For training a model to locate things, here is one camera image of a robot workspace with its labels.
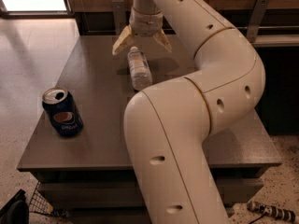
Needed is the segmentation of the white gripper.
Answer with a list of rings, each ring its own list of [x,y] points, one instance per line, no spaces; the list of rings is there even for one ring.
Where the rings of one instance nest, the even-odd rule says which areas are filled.
[[[172,46],[162,29],[163,13],[156,6],[154,7],[132,7],[127,25],[112,46],[112,54],[117,55],[123,49],[135,42],[135,35],[154,36],[155,41],[166,49],[172,51]]]

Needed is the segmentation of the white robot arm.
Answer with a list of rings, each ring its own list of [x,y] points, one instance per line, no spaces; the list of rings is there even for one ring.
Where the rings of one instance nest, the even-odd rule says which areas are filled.
[[[196,70],[140,91],[126,106],[124,137],[137,182],[152,224],[229,224],[202,144],[257,105],[263,62],[204,0],[134,0],[112,52],[131,45],[132,35],[152,35],[165,45],[161,20],[191,53]]]

